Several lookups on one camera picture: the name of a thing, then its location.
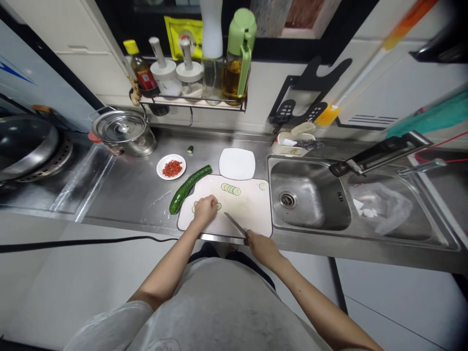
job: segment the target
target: black cable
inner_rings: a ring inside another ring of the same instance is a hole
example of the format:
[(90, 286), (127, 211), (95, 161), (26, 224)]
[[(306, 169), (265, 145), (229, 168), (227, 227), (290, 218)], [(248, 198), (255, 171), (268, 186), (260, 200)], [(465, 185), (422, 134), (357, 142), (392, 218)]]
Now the black cable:
[(30, 244), (12, 244), (12, 245), (0, 245), (0, 254), (50, 249), (64, 246), (77, 246), (77, 245), (95, 245), (95, 244), (113, 244), (124, 241), (140, 240), (140, 239), (151, 239), (157, 242), (165, 242), (170, 240), (178, 240), (178, 238), (170, 238), (159, 240), (149, 235), (142, 236), (130, 236), (118, 239), (82, 239), (82, 240), (63, 240), (63, 241), (44, 241)]

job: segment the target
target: hand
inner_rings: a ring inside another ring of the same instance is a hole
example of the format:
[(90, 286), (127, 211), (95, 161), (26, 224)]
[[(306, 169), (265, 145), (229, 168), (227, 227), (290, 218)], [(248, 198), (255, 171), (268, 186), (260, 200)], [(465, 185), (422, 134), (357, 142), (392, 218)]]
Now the hand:
[(276, 243), (260, 234), (255, 234), (250, 229), (247, 230), (249, 236), (249, 246), (253, 256), (265, 267), (274, 271), (278, 265), (287, 260), (278, 250)]
[(202, 197), (200, 200), (195, 201), (195, 217), (196, 223), (200, 230), (205, 228), (216, 216), (216, 204), (218, 200), (214, 195)]

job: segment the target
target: pot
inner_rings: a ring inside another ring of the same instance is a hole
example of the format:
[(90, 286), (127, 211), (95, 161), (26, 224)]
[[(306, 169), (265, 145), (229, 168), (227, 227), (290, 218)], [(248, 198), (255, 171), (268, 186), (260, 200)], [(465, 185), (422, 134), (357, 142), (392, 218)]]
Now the pot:
[(134, 157), (150, 155), (157, 146), (156, 138), (146, 120), (136, 111), (113, 110), (93, 122), (93, 133), (108, 145), (118, 146)]
[(0, 181), (21, 178), (45, 164), (59, 144), (57, 129), (36, 116), (0, 118)]

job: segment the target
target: cutting board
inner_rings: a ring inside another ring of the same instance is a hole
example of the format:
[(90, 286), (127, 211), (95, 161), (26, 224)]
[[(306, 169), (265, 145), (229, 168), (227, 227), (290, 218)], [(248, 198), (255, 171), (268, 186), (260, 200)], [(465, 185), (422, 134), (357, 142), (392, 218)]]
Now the cutting board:
[[(224, 183), (239, 188), (240, 195), (222, 190), (221, 185)], [(221, 208), (214, 220), (205, 228), (204, 233), (243, 238), (240, 231), (224, 215), (227, 212), (245, 230), (251, 229), (253, 232), (267, 237), (272, 235), (272, 212), (268, 182), (262, 179), (232, 180), (220, 175), (207, 175), (195, 184), (194, 193), (185, 199), (180, 209), (177, 222), (180, 230), (186, 230), (193, 220), (192, 207), (194, 202), (211, 194), (221, 203)]]

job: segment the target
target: chopped red chili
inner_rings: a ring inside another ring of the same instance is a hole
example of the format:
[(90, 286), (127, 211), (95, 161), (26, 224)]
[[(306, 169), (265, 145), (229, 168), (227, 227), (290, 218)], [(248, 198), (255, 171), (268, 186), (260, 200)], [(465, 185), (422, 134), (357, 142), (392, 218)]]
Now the chopped red chili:
[(164, 174), (167, 177), (174, 177), (182, 171), (182, 162), (172, 160), (168, 163), (166, 163), (166, 166), (162, 170), (162, 174)]

